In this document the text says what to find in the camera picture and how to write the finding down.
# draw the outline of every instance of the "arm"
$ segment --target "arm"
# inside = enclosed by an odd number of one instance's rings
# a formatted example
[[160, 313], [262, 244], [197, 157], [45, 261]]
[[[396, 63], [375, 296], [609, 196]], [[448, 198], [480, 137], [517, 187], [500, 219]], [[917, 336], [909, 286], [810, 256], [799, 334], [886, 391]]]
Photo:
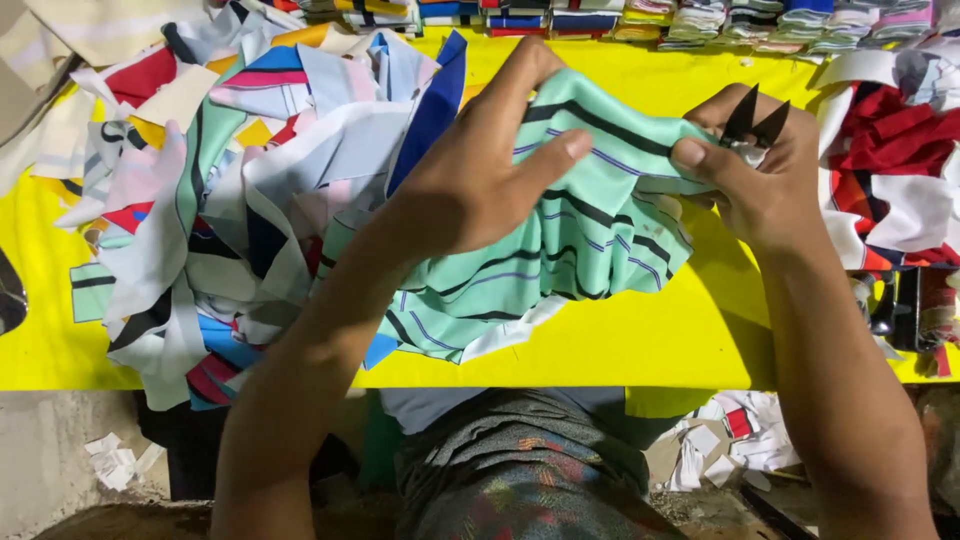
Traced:
[[310, 462], [404, 276], [421, 260], [479, 249], [512, 231], [589, 152], [589, 135], [573, 130], [511, 162], [527, 95], [563, 66], [542, 41], [521, 41], [267, 351], [224, 429], [212, 538], [316, 537]]
[[[743, 85], [687, 118], [719, 129]], [[761, 96], [757, 116], [780, 102]], [[718, 186], [724, 221], [754, 251], [770, 309], [783, 420], [817, 495], [822, 538], [936, 538], [920, 421], [859, 314], [820, 216], [817, 126], [793, 109], [755, 171], [685, 139], [674, 161]]]

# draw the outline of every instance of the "left hand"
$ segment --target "left hand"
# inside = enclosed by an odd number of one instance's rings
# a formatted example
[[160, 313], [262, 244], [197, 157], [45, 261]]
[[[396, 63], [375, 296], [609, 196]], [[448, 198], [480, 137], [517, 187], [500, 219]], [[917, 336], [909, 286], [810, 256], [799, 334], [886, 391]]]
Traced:
[[570, 130], [513, 165], [527, 96], [563, 67], [542, 39], [522, 39], [374, 220], [392, 238], [410, 240], [404, 249], [419, 259], [477, 250], [515, 229], [543, 191], [590, 151], [589, 133]]

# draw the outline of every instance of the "right hand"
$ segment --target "right hand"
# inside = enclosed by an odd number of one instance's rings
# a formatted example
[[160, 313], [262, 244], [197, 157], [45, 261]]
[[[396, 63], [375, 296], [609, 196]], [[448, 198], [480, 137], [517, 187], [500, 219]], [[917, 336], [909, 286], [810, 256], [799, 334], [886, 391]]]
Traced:
[[[749, 86], [733, 84], [684, 115], [717, 136]], [[754, 125], [783, 102], [760, 94]], [[827, 239], [817, 199], [816, 119], [791, 108], [777, 142], [756, 170], [734, 151], [697, 138], [683, 138], [673, 146], [671, 160], [681, 170], [719, 188], [695, 197], [716, 203], [724, 223], [754, 250], [795, 251], [811, 240]]]

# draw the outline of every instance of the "forearm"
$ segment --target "forearm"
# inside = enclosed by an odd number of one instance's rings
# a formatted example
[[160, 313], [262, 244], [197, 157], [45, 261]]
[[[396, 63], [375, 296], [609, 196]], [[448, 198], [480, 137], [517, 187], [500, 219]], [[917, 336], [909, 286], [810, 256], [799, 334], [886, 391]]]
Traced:
[[825, 495], [926, 497], [920, 423], [856, 308], [826, 231], [756, 253], [783, 418]]
[[412, 266], [382, 232], [374, 225], [357, 234], [302, 315], [268, 349], [244, 385], [221, 445], [215, 532], [243, 515], [249, 504], [262, 509], [277, 498], [300, 507], [297, 515], [276, 513], [288, 527], [293, 525], [289, 522], [309, 519], [310, 463], [329, 432], [330, 415], [346, 395], [383, 313]]

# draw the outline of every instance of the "hand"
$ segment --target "hand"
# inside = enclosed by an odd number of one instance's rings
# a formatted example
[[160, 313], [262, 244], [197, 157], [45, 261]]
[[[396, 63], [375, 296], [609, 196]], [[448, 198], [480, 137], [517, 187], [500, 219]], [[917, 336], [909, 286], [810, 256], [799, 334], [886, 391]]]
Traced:
[[514, 166], [527, 96], [564, 67], [538, 37], [526, 37], [480, 95], [423, 156], [377, 214], [418, 258], [477, 250], [513, 231], [543, 191], [590, 151], [570, 130]]
[[[749, 90], [729, 85], [684, 118], [720, 136]], [[782, 101], [760, 94], [754, 124], [780, 105]], [[812, 114], [791, 108], [780, 137], [757, 170], [735, 152], [695, 138], [678, 141], [671, 159], [697, 180], [720, 189], [698, 196], [697, 202], [706, 199], [708, 208], [716, 203], [724, 223], [755, 251], [796, 250], [811, 240], [829, 242], [817, 199], [818, 134]]]

